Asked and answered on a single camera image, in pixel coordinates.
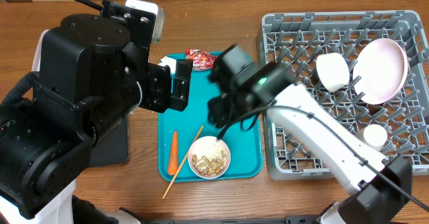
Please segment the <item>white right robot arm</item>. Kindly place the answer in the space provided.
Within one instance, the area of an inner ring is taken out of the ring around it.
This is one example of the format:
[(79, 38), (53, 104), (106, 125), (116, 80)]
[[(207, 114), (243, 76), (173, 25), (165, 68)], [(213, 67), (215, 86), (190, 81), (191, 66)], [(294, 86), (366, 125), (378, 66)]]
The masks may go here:
[(265, 113), (300, 140), (348, 192), (328, 207), (315, 223), (390, 223), (412, 201), (412, 167), (403, 157), (389, 161), (345, 129), (297, 82), (294, 73), (270, 62), (215, 62), (208, 77), (223, 95), (208, 102), (218, 138), (234, 123)]

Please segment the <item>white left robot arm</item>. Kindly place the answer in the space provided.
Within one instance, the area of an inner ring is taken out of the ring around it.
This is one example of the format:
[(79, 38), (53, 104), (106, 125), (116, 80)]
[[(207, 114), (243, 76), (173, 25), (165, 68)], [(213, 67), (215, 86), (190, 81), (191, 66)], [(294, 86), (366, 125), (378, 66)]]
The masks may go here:
[(191, 61), (151, 64), (165, 13), (157, 4), (74, 0), (96, 10), (45, 31), (34, 69), (1, 102), (2, 223), (140, 223), (74, 195), (93, 148), (136, 108), (185, 110)]

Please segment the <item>large white plate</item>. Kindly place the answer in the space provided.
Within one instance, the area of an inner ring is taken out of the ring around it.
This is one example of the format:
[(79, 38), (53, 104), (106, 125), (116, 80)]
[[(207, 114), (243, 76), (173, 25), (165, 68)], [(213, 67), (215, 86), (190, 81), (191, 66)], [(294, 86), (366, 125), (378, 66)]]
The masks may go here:
[(385, 103), (396, 96), (405, 83), (408, 59), (403, 48), (394, 40), (379, 38), (367, 44), (357, 57), (353, 78), (361, 100), (371, 105)]

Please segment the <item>pale green cup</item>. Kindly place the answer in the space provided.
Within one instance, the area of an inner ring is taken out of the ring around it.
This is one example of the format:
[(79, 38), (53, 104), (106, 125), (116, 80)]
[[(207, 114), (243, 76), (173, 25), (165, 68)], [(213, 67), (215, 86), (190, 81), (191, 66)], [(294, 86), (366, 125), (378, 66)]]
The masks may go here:
[(387, 131), (380, 125), (371, 124), (359, 130), (355, 137), (379, 152), (387, 141)]

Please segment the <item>pink bowl with food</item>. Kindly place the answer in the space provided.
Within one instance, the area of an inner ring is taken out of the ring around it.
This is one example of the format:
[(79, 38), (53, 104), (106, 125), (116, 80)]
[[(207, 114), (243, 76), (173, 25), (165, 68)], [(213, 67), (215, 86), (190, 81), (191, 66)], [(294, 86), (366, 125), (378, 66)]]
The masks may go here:
[(207, 180), (220, 178), (229, 168), (231, 152), (228, 145), (215, 136), (197, 139), (188, 151), (188, 164), (198, 177)]

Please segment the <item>white bowl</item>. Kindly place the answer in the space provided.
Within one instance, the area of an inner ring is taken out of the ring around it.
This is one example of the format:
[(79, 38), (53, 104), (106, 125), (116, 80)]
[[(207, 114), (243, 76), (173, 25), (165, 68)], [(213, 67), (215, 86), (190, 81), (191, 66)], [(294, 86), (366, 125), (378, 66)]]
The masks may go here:
[(349, 83), (349, 68), (343, 56), (333, 52), (316, 58), (317, 75), (329, 92), (335, 92)]

